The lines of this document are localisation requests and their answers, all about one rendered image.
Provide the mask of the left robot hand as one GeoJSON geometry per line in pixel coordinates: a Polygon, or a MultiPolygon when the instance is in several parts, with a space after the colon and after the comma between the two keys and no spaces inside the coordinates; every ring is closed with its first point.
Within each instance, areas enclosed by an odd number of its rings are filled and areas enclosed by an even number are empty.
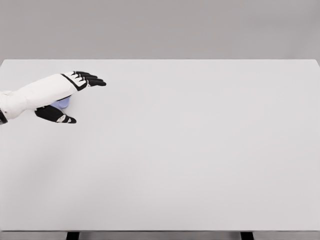
{"type": "Polygon", "coordinates": [[[56,102],[90,87],[105,87],[107,83],[89,72],[74,70],[37,80],[22,90],[27,108],[43,120],[57,124],[76,124],[77,120],[63,112],[56,102]]]}

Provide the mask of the light blue cup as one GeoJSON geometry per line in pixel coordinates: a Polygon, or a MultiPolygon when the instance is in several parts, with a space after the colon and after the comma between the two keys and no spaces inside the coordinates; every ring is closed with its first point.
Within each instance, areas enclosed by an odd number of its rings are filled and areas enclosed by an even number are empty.
{"type": "Polygon", "coordinates": [[[61,109],[65,109],[68,107],[69,103],[70,103],[70,96],[65,97],[63,99],[57,100],[55,102],[53,102],[52,104],[50,104],[52,107],[57,108],[59,110],[61,109]]]}

